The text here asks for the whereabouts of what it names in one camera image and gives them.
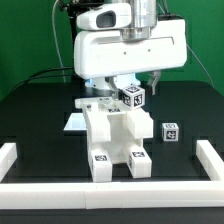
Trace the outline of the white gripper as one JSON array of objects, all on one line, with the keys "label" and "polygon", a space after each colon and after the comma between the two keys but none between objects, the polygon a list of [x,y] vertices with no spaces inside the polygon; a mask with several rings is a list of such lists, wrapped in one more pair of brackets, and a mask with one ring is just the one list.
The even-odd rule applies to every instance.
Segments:
[{"label": "white gripper", "polygon": [[161,77],[161,72],[156,70],[182,67],[186,60],[183,19],[158,21],[151,36],[140,41],[124,41],[119,30],[82,31],[74,45],[76,74],[83,79],[106,77],[114,99],[121,97],[114,76],[154,71],[148,80],[154,95]]}]

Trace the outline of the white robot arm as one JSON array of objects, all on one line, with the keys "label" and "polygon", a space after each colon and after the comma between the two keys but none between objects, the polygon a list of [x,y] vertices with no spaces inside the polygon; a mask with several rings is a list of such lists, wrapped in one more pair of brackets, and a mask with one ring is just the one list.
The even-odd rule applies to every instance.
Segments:
[{"label": "white robot arm", "polygon": [[75,72],[98,89],[117,92],[142,72],[154,87],[162,70],[187,60],[185,20],[158,15],[156,0],[112,0],[80,14],[76,24]]}]

